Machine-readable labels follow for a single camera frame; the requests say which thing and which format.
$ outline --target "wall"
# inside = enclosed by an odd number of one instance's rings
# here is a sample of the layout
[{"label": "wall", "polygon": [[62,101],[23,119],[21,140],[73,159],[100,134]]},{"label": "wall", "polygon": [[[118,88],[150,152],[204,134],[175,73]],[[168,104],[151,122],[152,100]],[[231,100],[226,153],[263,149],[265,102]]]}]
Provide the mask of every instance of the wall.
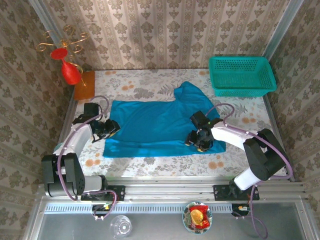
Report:
[{"label": "wall", "polygon": [[28,1],[0,0],[0,239],[19,239],[42,181],[41,158],[57,143],[71,91]]},{"label": "wall", "polygon": [[261,56],[289,0],[42,0],[56,25],[90,33],[85,69],[207,68]]},{"label": "wall", "polygon": [[270,63],[269,95],[295,177],[304,182],[320,226],[320,1],[305,0]]}]

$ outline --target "plate of food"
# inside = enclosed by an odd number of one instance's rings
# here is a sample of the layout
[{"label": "plate of food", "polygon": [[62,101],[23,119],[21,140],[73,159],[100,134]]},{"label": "plate of food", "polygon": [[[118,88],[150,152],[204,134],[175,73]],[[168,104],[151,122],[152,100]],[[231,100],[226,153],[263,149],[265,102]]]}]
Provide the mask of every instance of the plate of food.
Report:
[{"label": "plate of food", "polygon": [[190,202],[183,211],[185,228],[194,234],[206,233],[212,225],[212,213],[207,205],[199,201]]}]

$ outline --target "floral tablecloth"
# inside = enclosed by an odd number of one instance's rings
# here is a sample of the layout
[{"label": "floral tablecloth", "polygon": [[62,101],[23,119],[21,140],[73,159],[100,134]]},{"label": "floral tablecloth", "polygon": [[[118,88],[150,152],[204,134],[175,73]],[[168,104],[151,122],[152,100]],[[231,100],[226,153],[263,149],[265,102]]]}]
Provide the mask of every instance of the floral tablecloth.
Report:
[{"label": "floral tablecloth", "polygon": [[[262,97],[216,97],[210,82],[208,69],[163,69],[163,70],[117,70],[95,72],[95,95],[103,95],[110,101],[108,116],[113,100],[119,101],[173,101],[173,91],[185,81],[189,81],[212,101],[230,103],[235,113],[227,122],[248,130],[271,129],[270,120]],[[78,102],[75,116],[83,113],[84,103]],[[97,98],[102,109],[106,101]],[[221,117],[230,109],[220,107]],[[141,176],[213,176],[233,177],[248,165],[243,150],[227,144],[226,152],[218,154],[193,154],[178,157],[130,157],[104,158],[105,141],[91,143],[89,140],[79,158],[83,173],[109,177]]]}]

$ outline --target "blue t-shirt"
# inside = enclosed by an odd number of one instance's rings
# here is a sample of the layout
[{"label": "blue t-shirt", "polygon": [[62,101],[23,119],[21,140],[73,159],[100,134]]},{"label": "blue t-shirt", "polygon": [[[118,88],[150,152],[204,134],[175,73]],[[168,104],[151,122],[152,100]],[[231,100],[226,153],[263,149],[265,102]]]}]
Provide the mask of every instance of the blue t-shirt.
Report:
[{"label": "blue t-shirt", "polygon": [[[110,119],[121,129],[105,141],[103,156],[174,157],[225,152],[223,141],[214,141],[213,147],[203,153],[185,145],[188,134],[196,130],[190,117],[197,111],[205,114],[213,104],[187,81],[174,90],[174,96],[174,101],[113,101]],[[208,115],[211,120],[219,117],[215,109]]]}]

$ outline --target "patterned wallpaper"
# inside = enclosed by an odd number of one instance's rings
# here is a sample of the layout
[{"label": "patterned wallpaper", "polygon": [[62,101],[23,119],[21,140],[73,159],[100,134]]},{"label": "patterned wallpaper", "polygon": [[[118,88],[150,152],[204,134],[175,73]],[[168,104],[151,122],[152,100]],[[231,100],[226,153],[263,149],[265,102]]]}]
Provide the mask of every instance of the patterned wallpaper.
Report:
[{"label": "patterned wallpaper", "polygon": [[304,182],[320,227],[320,0],[304,1],[270,63],[269,95],[295,177]]},{"label": "patterned wallpaper", "polygon": [[207,68],[213,55],[261,56],[289,0],[43,2],[61,29],[90,33],[78,58],[85,69],[115,70]]},{"label": "patterned wallpaper", "polygon": [[71,89],[28,1],[0,0],[0,239],[20,239],[42,181],[41,158],[58,141]]}]

